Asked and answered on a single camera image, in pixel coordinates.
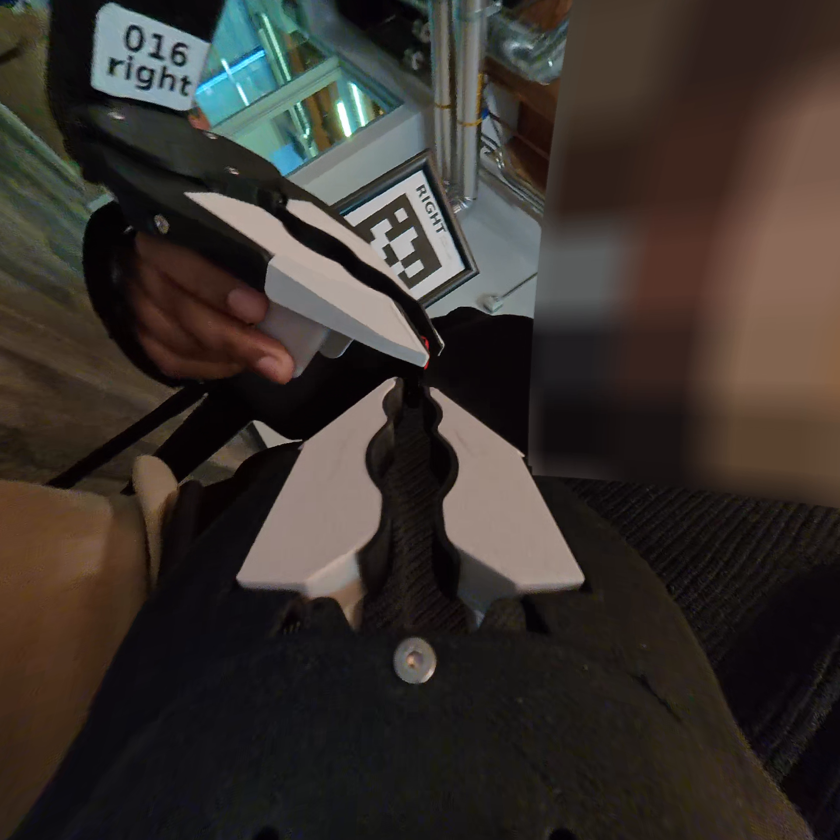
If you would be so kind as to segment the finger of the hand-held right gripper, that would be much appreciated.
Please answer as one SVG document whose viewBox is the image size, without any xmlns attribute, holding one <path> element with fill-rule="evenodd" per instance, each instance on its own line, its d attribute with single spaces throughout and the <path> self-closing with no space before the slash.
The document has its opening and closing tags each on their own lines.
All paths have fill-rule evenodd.
<svg viewBox="0 0 840 840">
<path fill-rule="evenodd" d="M 304 245 L 267 210 L 215 192 L 185 196 L 268 252 L 269 310 L 259 329 L 286 348 L 294 377 L 316 353 L 334 358 L 351 341 L 421 368 L 428 362 L 423 338 L 431 335 L 416 331 L 390 295 Z"/>
<path fill-rule="evenodd" d="M 389 298 L 430 356 L 443 352 L 445 343 L 423 306 L 373 246 L 340 217 L 311 201 L 290 198 L 282 205 L 280 220 L 298 243 Z"/>
</svg>

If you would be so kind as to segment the person's right hand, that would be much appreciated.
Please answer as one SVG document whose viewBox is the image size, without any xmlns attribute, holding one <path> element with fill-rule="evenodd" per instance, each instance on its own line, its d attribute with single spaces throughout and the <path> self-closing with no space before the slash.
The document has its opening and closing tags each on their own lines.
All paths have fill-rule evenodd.
<svg viewBox="0 0 840 840">
<path fill-rule="evenodd" d="M 247 371 L 288 383 L 295 362 L 259 330 L 266 295 L 187 248 L 144 233 L 134 238 L 127 290 L 143 351 L 177 380 L 216 381 Z"/>
</svg>

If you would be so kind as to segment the vertical metal pipes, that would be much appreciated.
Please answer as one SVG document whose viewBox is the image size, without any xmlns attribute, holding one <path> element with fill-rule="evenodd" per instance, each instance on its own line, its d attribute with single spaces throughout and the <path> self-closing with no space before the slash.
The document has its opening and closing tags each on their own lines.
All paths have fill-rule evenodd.
<svg viewBox="0 0 840 840">
<path fill-rule="evenodd" d="M 434 160 L 454 213 L 478 193 L 487 43 L 486 1 L 430 1 Z"/>
</svg>

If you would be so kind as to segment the person's black sweater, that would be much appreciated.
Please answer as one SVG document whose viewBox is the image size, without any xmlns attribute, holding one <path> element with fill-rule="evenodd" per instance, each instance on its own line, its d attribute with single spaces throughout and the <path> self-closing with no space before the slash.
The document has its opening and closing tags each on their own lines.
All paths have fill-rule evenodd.
<svg viewBox="0 0 840 840">
<path fill-rule="evenodd" d="M 532 321 L 460 309 L 426 389 L 527 442 Z M 468 630 L 443 524 L 455 458 L 402 402 L 367 633 L 428 634 L 388 689 L 372 838 L 838 838 L 838 510 L 538 477 L 584 574 Z"/>
</svg>

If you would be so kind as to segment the red black lego assembly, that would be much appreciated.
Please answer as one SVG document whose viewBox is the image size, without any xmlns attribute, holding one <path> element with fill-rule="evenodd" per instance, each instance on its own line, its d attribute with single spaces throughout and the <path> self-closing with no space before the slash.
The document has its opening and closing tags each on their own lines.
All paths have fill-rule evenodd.
<svg viewBox="0 0 840 840">
<path fill-rule="evenodd" d="M 422 365 L 403 363 L 400 372 L 400 379 L 403 383 L 403 404 L 409 410 L 417 410 L 425 399 L 426 382 L 425 376 L 430 361 L 434 359 L 430 350 L 430 343 L 426 337 L 422 342 L 427 352 L 426 361 Z"/>
</svg>

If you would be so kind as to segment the black framed marker sign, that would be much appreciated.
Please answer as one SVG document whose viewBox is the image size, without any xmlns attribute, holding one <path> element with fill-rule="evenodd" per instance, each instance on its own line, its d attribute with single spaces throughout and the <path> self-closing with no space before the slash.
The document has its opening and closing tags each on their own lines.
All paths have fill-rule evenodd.
<svg viewBox="0 0 840 840">
<path fill-rule="evenodd" d="M 424 307 L 479 274 L 430 149 L 377 177 L 332 208 L 372 246 Z"/>
</svg>

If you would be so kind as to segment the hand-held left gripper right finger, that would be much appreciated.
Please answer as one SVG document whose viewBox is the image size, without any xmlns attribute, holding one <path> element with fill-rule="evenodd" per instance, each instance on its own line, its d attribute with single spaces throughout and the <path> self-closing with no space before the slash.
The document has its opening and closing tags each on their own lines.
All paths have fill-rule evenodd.
<svg viewBox="0 0 840 840">
<path fill-rule="evenodd" d="M 459 598 L 485 613 L 501 598 L 579 589 L 584 574 L 522 453 L 438 389 L 430 394 L 457 459 L 443 517 L 460 557 Z"/>
</svg>

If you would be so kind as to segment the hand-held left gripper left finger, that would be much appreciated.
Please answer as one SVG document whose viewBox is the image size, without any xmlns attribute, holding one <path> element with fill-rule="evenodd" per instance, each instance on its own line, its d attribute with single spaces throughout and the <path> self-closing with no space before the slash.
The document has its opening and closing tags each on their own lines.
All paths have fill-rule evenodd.
<svg viewBox="0 0 840 840">
<path fill-rule="evenodd" d="M 402 405 L 402 381 L 385 380 L 301 445 L 237 574 L 240 586 L 331 597 L 351 625 L 361 624 L 361 553 L 382 523 Z"/>
</svg>

